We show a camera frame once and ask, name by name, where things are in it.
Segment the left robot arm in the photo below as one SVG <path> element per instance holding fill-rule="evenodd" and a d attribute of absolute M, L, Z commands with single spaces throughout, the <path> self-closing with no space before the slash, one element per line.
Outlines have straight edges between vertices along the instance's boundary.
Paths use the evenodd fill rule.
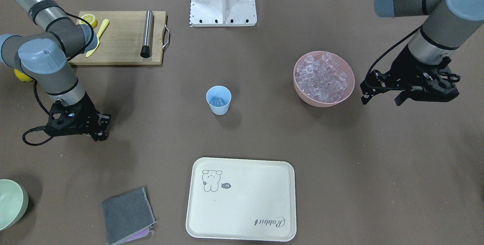
<path fill-rule="evenodd" d="M 371 66 L 360 84 L 361 101 L 398 91 L 405 100 L 449 102 L 458 97 L 460 76 L 449 68 L 451 55 L 483 25 L 484 0 L 374 0 L 379 17 L 427 16 L 407 35 L 403 50 L 383 73 Z"/>

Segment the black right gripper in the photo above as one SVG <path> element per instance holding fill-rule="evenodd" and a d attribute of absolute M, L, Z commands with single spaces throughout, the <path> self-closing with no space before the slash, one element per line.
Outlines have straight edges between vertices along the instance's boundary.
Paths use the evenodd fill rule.
<path fill-rule="evenodd" d="M 45 133 L 49 136 L 89 135 L 94 141 L 105 141 L 108 138 L 107 128 L 111 114 L 101 114 L 89 95 L 79 102 L 65 106 L 60 101 L 52 104 Z"/>

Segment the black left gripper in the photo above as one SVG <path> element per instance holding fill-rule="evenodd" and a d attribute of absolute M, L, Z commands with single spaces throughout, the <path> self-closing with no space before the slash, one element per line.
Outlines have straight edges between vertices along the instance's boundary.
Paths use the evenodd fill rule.
<path fill-rule="evenodd" d="M 460 76 L 448 67 L 450 57 L 439 57 L 437 65 L 427 65 L 415 58 L 408 46 L 393 61 L 389 71 L 371 70 L 360 84 L 361 102 L 368 104 L 378 94 L 399 91 L 394 99 L 400 106 L 408 98 L 414 101 L 449 102 L 458 97 L 456 83 Z"/>

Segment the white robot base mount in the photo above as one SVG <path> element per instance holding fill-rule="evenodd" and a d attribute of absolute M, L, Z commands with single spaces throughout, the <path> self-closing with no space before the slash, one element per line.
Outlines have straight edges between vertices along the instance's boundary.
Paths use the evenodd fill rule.
<path fill-rule="evenodd" d="M 256 0 L 191 0 L 191 27 L 255 26 Z"/>

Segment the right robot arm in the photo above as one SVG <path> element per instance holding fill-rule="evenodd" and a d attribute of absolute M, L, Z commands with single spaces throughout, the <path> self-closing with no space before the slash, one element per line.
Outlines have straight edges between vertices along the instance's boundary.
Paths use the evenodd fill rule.
<path fill-rule="evenodd" d="M 53 104 L 47 110 L 48 120 L 24 132 L 22 139 L 32 132 L 45 132 L 49 140 L 64 135 L 88 135 L 94 141 L 108 138 L 110 114 L 101 114 L 91 101 L 70 66 L 77 55 L 98 45 L 93 28 L 76 24 L 53 0 L 15 0 L 43 33 L 22 37 L 16 34 L 1 36 L 1 63 L 18 70 L 40 85 Z"/>

